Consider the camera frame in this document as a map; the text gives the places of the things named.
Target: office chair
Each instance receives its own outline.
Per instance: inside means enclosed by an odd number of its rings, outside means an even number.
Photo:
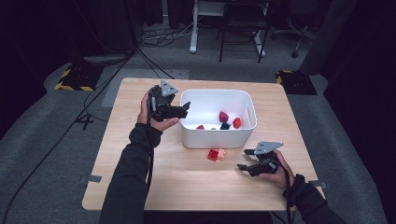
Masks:
[[[298,49],[305,37],[315,40],[317,31],[325,17],[326,1],[321,0],[290,0],[287,23],[289,30],[276,30],[271,34],[275,40],[277,35],[297,34],[299,40],[291,57],[298,57]]]
[[[228,31],[249,32],[251,34],[250,42],[254,42],[255,38],[260,39],[258,35],[261,30],[264,30],[265,34],[262,39],[262,47],[259,53],[258,63],[262,60],[265,40],[270,28],[263,13],[265,3],[266,1],[264,0],[228,0],[226,2],[224,5],[221,26],[216,37],[216,39],[219,39],[219,33],[222,33],[219,56],[220,63],[225,44],[246,44],[225,42],[225,35]]]

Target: desk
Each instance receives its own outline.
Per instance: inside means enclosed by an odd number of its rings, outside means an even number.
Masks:
[[[169,83],[179,89],[173,105],[179,105],[180,95],[187,89],[247,91],[255,106],[258,124],[245,148],[255,148],[259,141],[283,142],[285,145],[279,150],[293,172],[304,174],[307,181],[318,179],[282,86],[200,80],[169,80]],[[140,101],[144,93],[157,84],[160,84],[159,79],[148,78],[125,78],[121,82],[92,170],[92,175],[99,175],[102,180],[100,183],[88,184],[82,202],[85,209],[102,208],[120,154],[129,143],[128,135],[140,111]],[[249,164],[243,148],[226,149],[224,161],[210,161],[207,159],[209,149],[191,149],[182,145],[181,131],[180,123],[166,130],[160,145],[155,148],[146,210],[286,209],[285,199],[281,196],[282,189],[259,177],[251,177],[236,167],[237,163]]]
[[[221,1],[202,1],[195,0],[194,11],[193,11],[193,24],[192,24],[192,34],[190,43],[190,53],[197,52],[197,42],[198,42],[198,16],[222,16],[225,0]],[[254,38],[257,51],[260,54],[262,49],[262,42],[260,41],[260,31]],[[262,51],[262,57],[265,56],[265,51]]]

